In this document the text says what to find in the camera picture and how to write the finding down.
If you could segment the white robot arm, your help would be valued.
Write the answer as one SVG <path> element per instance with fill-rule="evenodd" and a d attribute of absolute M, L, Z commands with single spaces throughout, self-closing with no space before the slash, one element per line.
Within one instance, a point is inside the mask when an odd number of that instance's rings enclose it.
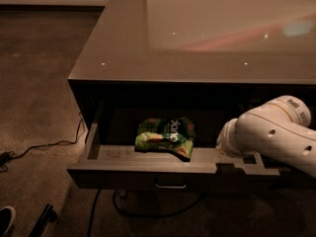
<path fill-rule="evenodd" d="M 216 149 L 245 157 L 253 152 L 316 177 L 316 131 L 309 128 L 311 113 L 293 96 L 281 96 L 228 121 Z"/>

